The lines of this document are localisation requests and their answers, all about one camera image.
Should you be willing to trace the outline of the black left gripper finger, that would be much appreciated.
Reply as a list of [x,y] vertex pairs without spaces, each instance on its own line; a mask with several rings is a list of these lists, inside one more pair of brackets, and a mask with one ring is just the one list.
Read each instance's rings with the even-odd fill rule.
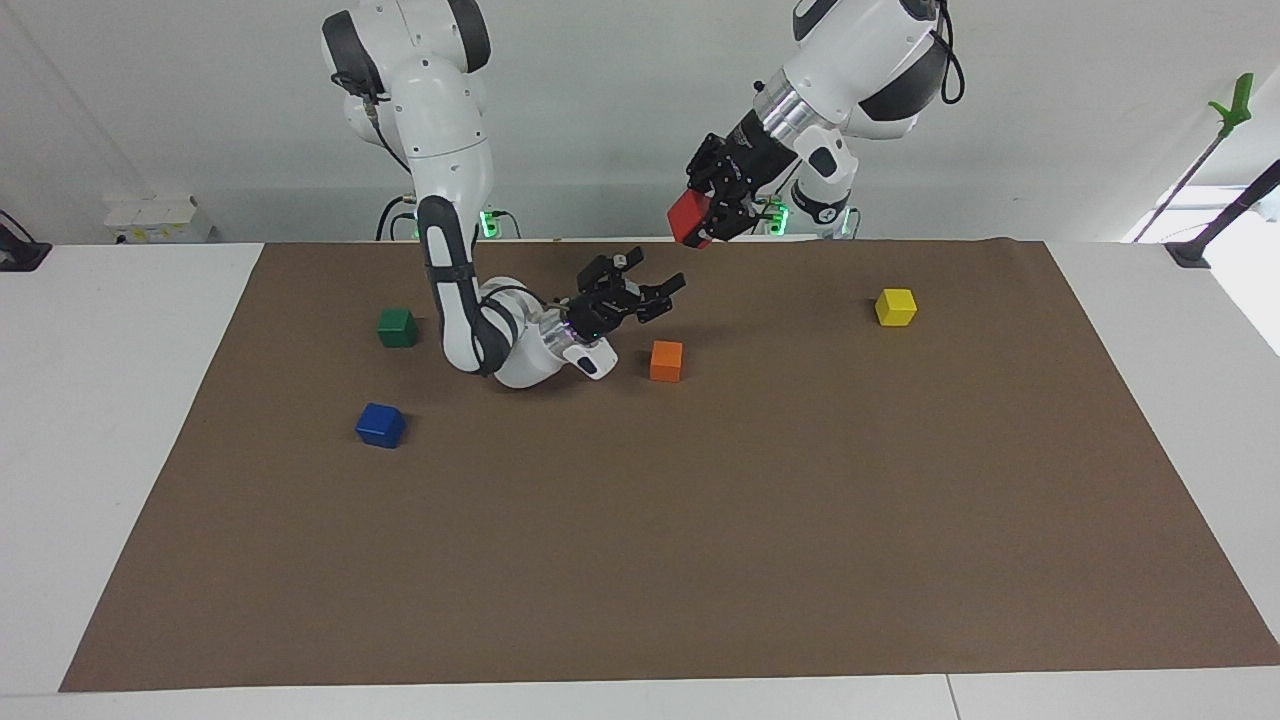
[[708,237],[731,241],[753,232],[760,222],[760,210],[754,196],[724,196],[710,199],[708,209]]
[[712,193],[722,147],[723,140],[718,135],[705,136],[686,167],[689,190],[703,195]]

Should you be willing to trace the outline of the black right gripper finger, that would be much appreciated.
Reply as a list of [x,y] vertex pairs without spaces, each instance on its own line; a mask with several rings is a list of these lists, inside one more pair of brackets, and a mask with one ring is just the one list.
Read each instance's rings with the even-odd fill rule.
[[673,309],[673,296],[686,286],[684,273],[676,273],[660,284],[637,284],[625,282],[627,310],[626,316],[635,316],[639,323],[649,323]]
[[628,283],[627,273],[641,263],[644,258],[643,250],[596,255],[577,274],[577,291],[580,293],[591,293],[604,290],[625,290]]

